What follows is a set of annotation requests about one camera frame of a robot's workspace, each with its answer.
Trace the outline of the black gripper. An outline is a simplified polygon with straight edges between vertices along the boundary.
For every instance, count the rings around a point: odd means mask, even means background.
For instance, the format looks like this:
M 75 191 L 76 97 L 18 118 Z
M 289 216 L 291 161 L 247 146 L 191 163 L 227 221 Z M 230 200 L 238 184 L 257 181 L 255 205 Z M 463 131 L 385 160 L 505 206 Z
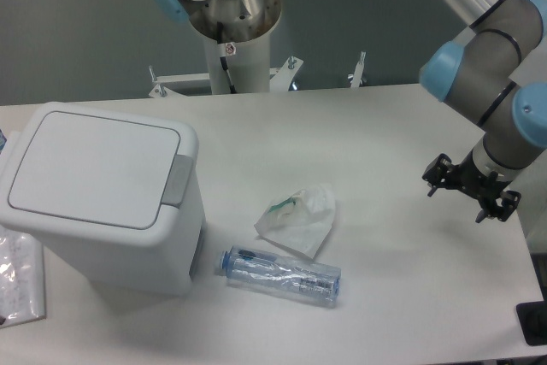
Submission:
M 478 169 L 473 152 L 469 152 L 457 166 L 445 153 L 441 153 L 426 167 L 422 179 L 429 186 L 429 197 L 438 189 L 445 189 L 458 190 L 478 200 L 481 211 L 477 214 L 476 223 L 485 219 L 505 222 L 516 211 L 521 194 L 512 190 L 504 191 L 510 182 L 501 180 L 498 173 L 496 177 L 491 177 L 491 174 L 483 174 Z

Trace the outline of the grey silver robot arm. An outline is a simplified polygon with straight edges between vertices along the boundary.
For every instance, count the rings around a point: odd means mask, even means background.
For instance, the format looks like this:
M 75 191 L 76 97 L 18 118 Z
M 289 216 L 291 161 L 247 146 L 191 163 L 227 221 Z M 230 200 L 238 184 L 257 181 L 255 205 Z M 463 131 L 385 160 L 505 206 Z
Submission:
M 155 0 L 173 21 L 189 22 L 207 50 L 212 92 L 273 88 L 269 36 L 280 0 Z M 509 185 L 546 148 L 546 85 L 521 86 L 511 75 L 546 36 L 546 0 L 445 0 L 468 24 L 466 44 L 442 45 L 420 71 L 420 84 L 483 130 L 455 164 L 446 155 L 423 174 L 432 191 L 475 199 L 479 219 L 506 221 L 521 196 Z

